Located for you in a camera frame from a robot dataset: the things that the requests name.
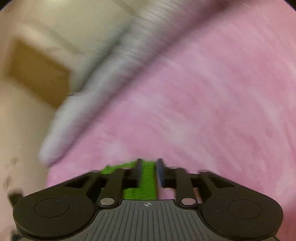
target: beige wall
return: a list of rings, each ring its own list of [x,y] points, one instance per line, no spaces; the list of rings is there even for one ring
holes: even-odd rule
[[[38,163],[38,151],[53,114],[30,92],[0,80],[0,241],[14,224],[7,192],[44,188],[47,168]]]

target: ribbed surface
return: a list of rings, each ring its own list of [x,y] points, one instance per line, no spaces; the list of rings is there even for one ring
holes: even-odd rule
[[[90,226],[66,239],[66,241],[103,240],[227,241],[228,239],[210,231],[195,211],[180,209],[172,200],[124,200],[115,209],[100,211]]]

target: green cloth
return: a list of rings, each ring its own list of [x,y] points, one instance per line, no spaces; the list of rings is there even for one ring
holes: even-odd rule
[[[135,161],[125,163],[117,166],[106,166],[101,170],[102,174],[112,173],[117,168],[133,167]],[[157,187],[155,178],[155,162],[143,161],[142,173],[140,177],[140,185],[138,188],[128,188],[123,191],[124,199],[132,200],[156,200],[157,199]]]

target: crosshair symbol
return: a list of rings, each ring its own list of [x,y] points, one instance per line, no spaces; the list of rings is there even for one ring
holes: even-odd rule
[[[150,202],[146,202],[146,203],[144,203],[143,205],[145,205],[146,207],[150,207],[150,206],[153,205],[153,204],[150,203]]]

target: pink fabric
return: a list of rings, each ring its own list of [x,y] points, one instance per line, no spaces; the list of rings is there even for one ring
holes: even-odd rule
[[[296,231],[296,12],[253,2],[196,28],[100,113],[48,185],[105,165],[164,158],[277,200]]]

